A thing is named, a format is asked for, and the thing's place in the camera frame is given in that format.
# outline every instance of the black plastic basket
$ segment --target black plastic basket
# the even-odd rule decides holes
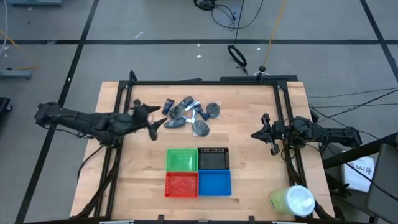
[[[228,148],[198,148],[198,168],[205,170],[228,170]]]

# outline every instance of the wooden table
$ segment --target wooden table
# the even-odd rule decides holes
[[[294,116],[310,118],[303,83],[288,82],[288,86]],[[96,112],[113,111],[117,87],[117,82],[102,84]],[[132,89],[132,101],[139,98],[148,105],[163,106],[166,98],[178,103],[186,96],[193,96],[204,107],[210,102],[219,103],[221,117],[210,120],[207,137],[193,136],[190,124],[178,129],[159,128],[157,141],[150,140],[146,129],[127,135],[123,143],[112,219],[156,220],[163,214],[166,220],[247,220],[249,215],[254,215],[256,220],[293,220],[291,215],[274,212],[269,204],[273,190],[289,186],[285,162],[280,154],[270,154],[270,144],[250,137],[262,128],[261,116],[264,113],[269,113],[271,122],[277,120],[273,88],[257,85],[139,85]],[[280,97],[284,106],[282,91]],[[161,110],[154,116],[155,120],[164,117]],[[284,117],[287,117],[285,106]],[[89,140],[85,157],[98,146],[96,140]],[[229,148],[232,196],[165,198],[166,150],[195,147]],[[312,147],[301,152],[308,188],[325,211],[334,215],[319,152]],[[105,150],[83,168],[71,215],[80,212],[97,190],[104,155]]]

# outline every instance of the floor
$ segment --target floor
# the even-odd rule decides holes
[[[34,124],[39,103],[65,99],[67,108],[94,111],[101,82],[125,80],[131,69],[139,80],[244,75],[226,48],[235,33],[215,24],[210,12],[191,1],[64,2],[62,7],[9,6],[8,34],[22,50],[8,45],[0,55],[0,69],[39,67],[31,80],[0,80],[0,96],[11,98],[14,106],[0,132],[0,223],[14,223],[47,134]],[[239,14],[240,0],[217,3]],[[245,2],[241,24],[251,21],[260,3]],[[236,46],[248,61],[249,75],[263,63],[281,6],[281,0],[264,0],[256,20],[239,30],[242,41]],[[397,8],[395,0],[288,0],[267,72],[297,75],[308,96],[398,87]],[[0,12],[4,30],[3,4]],[[221,11],[214,16],[229,24]],[[334,114],[346,108],[332,106],[355,105],[383,93],[309,101],[323,107],[322,113]],[[396,94],[391,94],[377,104],[397,103],[394,99]],[[383,137],[397,131],[397,107],[364,106],[336,119]],[[330,120],[322,125],[339,127]],[[374,140],[361,137],[364,143]],[[55,133],[26,222],[68,218],[85,146],[84,140]],[[353,220],[368,220],[358,211],[347,211]]]

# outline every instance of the plastic basket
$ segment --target plastic basket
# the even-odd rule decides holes
[[[165,197],[195,198],[198,197],[197,172],[166,173]]]
[[[231,196],[229,170],[199,170],[199,196]]]
[[[168,149],[167,172],[196,172],[198,171],[198,150],[197,149]]]
[[[228,148],[199,148],[198,157],[200,170],[229,169]]]

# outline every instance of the blue plastic basket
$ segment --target blue plastic basket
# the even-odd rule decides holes
[[[229,170],[199,170],[199,196],[231,196]]]

